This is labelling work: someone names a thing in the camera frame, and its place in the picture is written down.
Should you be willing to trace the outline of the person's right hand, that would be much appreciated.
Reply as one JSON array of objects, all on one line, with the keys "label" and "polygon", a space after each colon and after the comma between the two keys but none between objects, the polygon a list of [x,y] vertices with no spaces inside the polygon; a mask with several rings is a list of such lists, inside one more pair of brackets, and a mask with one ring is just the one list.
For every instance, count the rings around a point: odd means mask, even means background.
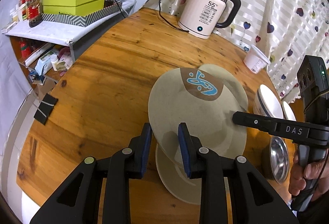
[{"label": "person's right hand", "polygon": [[293,158],[293,166],[291,168],[291,175],[289,179],[288,191],[291,195],[297,196],[301,190],[306,187],[306,179],[317,179],[322,172],[317,188],[313,194],[311,201],[315,201],[323,194],[328,192],[328,161],[321,160],[308,164],[305,168],[299,165],[298,151],[295,151]]}]

